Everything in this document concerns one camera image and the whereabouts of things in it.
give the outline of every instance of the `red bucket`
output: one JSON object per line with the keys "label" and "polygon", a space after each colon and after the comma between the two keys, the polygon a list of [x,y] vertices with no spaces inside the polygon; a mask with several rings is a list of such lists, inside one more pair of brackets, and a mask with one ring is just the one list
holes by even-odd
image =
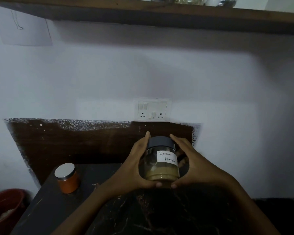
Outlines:
{"label": "red bucket", "polygon": [[25,193],[21,189],[7,189],[0,193],[0,216],[12,210],[0,220],[0,235],[9,235],[19,221],[26,209],[23,204],[24,197]]}

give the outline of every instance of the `handwritten label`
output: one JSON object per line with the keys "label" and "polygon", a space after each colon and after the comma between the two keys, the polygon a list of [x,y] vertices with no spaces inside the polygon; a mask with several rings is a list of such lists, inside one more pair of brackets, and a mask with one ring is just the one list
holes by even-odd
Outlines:
{"label": "handwritten label", "polygon": [[157,151],[157,162],[168,162],[177,165],[177,157],[170,151]]}

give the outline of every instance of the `jar of garam masala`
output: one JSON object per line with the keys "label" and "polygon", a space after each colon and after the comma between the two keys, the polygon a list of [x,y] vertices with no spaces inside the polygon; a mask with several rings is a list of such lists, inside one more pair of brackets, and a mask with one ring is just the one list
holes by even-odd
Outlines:
{"label": "jar of garam masala", "polygon": [[150,138],[144,157],[145,179],[169,184],[180,177],[175,144],[171,138]]}
{"label": "jar of garam masala", "polygon": [[80,179],[73,163],[64,163],[55,170],[55,177],[63,193],[74,192],[80,186]]}

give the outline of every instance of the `jar lid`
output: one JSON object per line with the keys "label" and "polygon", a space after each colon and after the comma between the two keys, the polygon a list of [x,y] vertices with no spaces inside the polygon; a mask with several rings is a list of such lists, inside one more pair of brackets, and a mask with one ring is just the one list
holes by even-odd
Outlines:
{"label": "jar lid", "polygon": [[165,136],[156,136],[150,138],[146,150],[155,146],[165,146],[175,150],[174,141],[171,138]]}
{"label": "jar lid", "polygon": [[64,163],[55,170],[55,177],[58,180],[67,180],[75,173],[75,166],[73,163]]}

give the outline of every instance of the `fingernail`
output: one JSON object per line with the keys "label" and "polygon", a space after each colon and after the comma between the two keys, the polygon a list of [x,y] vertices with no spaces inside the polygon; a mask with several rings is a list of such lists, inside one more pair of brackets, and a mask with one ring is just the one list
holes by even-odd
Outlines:
{"label": "fingernail", "polygon": [[161,182],[157,182],[156,187],[157,188],[162,187],[162,183]]}

